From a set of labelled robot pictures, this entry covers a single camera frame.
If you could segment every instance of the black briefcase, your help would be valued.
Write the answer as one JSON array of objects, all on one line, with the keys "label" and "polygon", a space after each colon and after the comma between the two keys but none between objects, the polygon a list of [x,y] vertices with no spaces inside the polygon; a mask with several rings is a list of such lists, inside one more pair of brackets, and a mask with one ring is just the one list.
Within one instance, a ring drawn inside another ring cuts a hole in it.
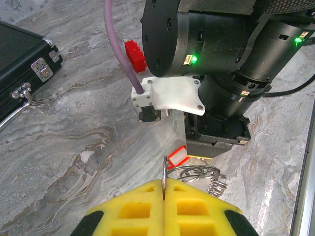
[{"label": "black briefcase", "polygon": [[0,21],[0,131],[60,68],[52,40]]}]

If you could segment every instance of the purple cable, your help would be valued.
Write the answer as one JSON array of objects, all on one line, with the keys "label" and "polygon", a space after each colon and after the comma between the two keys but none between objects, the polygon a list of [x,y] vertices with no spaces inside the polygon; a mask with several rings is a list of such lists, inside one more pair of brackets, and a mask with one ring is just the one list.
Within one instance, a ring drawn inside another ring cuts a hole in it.
[{"label": "purple cable", "polygon": [[143,94],[144,89],[141,86],[140,82],[138,81],[135,73],[129,66],[127,59],[125,55],[122,52],[122,49],[119,46],[119,42],[117,40],[115,30],[114,30],[114,25],[113,25],[113,20],[112,20],[112,0],[105,0],[104,3],[104,20],[105,20],[105,27],[106,27],[106,32],[107,36],[109,38],[109,42],[113,48],[113,51],[122,66],[124,72],[128,76],[130,82],[132,83],[133,87],[135,88],[137,94]]}]

